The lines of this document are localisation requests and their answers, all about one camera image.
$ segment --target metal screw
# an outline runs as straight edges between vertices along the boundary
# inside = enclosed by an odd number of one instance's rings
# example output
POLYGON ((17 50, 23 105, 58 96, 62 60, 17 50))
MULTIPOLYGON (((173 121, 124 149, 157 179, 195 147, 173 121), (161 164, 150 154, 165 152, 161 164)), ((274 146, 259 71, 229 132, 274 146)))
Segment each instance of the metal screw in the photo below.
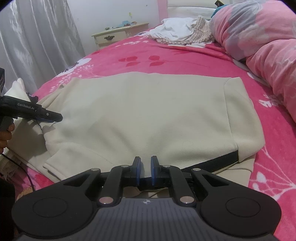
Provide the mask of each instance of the metal screw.
POLYGON ((111 197, 101 197, 99 199, 99 202, 102 204, 110 204, 110 203, 113 203, 113 201, 114 201, 114 199, 111 197))
POLYGON ((190 197, 190 196, 184 196, 184 197, 181 197, 180 198, 180 201, 182 203, 185 203, 185 204, 187 204, 187 203, 193 203, 194 202, 194 198, 193 197, 190 197))

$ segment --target drawer handle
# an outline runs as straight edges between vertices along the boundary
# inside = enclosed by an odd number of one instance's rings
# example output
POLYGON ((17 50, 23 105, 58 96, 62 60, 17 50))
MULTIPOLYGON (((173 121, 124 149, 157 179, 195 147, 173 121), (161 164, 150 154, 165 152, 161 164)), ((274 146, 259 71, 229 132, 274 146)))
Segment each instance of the drawer handle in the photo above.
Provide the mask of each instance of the drawer handle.
POLYGON ((108 37, 104 37, 104 39, 106 39, 106 40, 112 40, 113 38, 114 38, 115 36, 113 35, 113 36, 108 36, 108 37))

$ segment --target nightstand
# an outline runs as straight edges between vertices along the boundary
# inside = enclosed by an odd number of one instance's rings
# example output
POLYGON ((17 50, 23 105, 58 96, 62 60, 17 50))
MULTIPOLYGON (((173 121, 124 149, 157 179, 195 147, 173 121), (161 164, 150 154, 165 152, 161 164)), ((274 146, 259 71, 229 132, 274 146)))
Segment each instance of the nightstand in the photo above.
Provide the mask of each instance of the nightstand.
POLYGON ((114 44, 120 40, 134 36, 137 33, 146 31, 149 23, 137 23, 131 26, 114 28, 104 32, 93 34, 98 49, 114 44))

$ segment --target pink bedsheet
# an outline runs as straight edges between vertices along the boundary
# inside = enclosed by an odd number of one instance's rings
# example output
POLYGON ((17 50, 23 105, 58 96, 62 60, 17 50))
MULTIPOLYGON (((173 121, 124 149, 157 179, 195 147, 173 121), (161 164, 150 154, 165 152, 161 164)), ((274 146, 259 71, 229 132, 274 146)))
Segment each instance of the pink bedsheet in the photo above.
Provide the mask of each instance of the pink bedsheet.
MULTIPOLYGON (((282 218, 275 236, 296 240, 296 126, 272 89, 247 67, 229 57, 217 43, 194 47, 158 44, 147 36, 135 36, 79 60, 64 73, 45 83, 35 94, 42 98, 72 77, 94 78, 139 71, 161 74, 198 74, 241 77, 261 120, 266 145, 258 152, 249 187, 273 197, 281 206, 282 218)), ((52 182, 28 169, 36 189, 52 182)), ((29 186, 24 174, 14 176, 18 191, 29 186)))

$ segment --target pillow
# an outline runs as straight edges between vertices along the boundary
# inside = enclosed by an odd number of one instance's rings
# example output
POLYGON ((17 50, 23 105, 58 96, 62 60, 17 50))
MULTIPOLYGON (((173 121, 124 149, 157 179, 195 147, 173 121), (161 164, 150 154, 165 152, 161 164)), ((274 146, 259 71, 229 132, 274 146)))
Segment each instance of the pillow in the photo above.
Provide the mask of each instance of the pillow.
POLYGON ((242 1, 218 11, 211 31, 234 59, 241 60, 274 40, 295 39, 296 14, 281 1, 242 1))
POLYGON ((219 10, 221 10, 222 8, 224 8, 224 7, 226 7, 226 6, 228 6, 229 4, 226 4, 226 5, 222 5, 222 6, 220 6, 220 7, 217 7, 216 8, 216 10, 215 10, 215 12, 213 12, 213 14, 212 14, 212 16, 211 16, 211 18, 219 11, 219 10))
POLYGON ((246 64, 266 79, 296 122, 296 39, 272 41, 248 57, 246 64))

